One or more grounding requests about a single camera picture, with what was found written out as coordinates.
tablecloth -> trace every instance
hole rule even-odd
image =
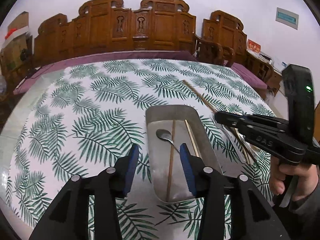
[[[271,201],[270,155],[258,151],[258,164],[241,164],[231,143],[212,123],[209,109],[183,79],[218,110],[274,116],[240,76],[223,66],[132,59],[68,67],[43,93],[21,131],[11,160],[7,204],[35,227],[72,175],[97,175],[137,143],[140,156],[132,190],[125,200],[117,200],[123,238],[196,239],[203,199],[168,205],[155,196],[151,184],[145,110],[166,104],[195,108],[224,174],[246,174]],[[93,196],[89,204],[89,237],[93,239]],[[227,239],[230,214],[230,198],[226,195]]]

green light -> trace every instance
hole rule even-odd
[[[306,89],[307,89],[308,92],[311,92],[311,91],[312,91],[312,88],[309,87],[309,86],[306,86]]]

sleeve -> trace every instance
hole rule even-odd
[[[320,239],[320,182],[308,197],[273,209],[292,240]]]

rectangular metal container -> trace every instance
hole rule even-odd
[[[188,190],[179,153],[174,150],[170,195],[166,201],[171,144],[168,141],[160,140],[156,136],[156,130],[166,129],[172,133],[173,120],[176,121],[174,145],[177,149],[180,149],[182,143],[186,143],[191,155],[195,156],[191,139],[184,122],[184,120],[187,120],[199,156],[202,158],[204,164],[216,169],[222,174],[221,167],[212,149],[207,133],[194,108],[186,105],[151,106],[146,110],[151,179],[157,197],[161,201],[168,203],[176,203],[194,198]]]

human hand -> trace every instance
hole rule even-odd
[[[298,201],[309,196],[315,190],[319,181],[316,165],[300,163],[298,166],[288,164],[281,164],[279,166],[279,159],[271,156],[269,186],[273,194],[281,195],[284,192],[283,181],[286,175],[299,176],[296,191],[291,198],[292,201]]]

